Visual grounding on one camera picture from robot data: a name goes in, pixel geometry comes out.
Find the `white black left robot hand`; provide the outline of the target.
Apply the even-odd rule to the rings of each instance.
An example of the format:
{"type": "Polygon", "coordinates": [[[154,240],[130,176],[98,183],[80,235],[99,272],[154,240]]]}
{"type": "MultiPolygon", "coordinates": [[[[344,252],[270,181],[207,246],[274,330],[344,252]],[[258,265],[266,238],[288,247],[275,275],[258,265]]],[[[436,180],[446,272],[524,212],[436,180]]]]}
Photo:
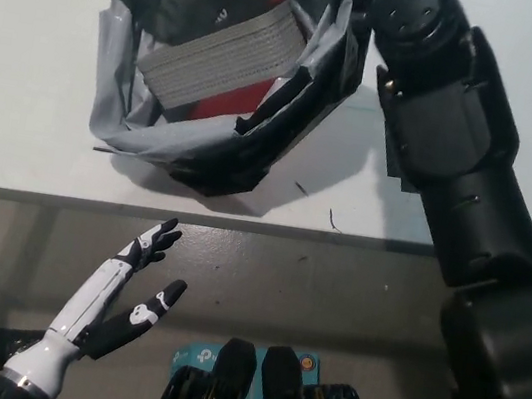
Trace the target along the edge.
{"type": "Polygon", "coordinates": [[[68,360],[94,360],[141,337],[185,292],[187,283],[175,280],[146,302],[106,319],[105,313],[137,272],[164,259],[181,237],[178,220],[167,220],[140,234],[118,254],[104,261],[75,292],[45,332],[51,351],[68,360]]]}

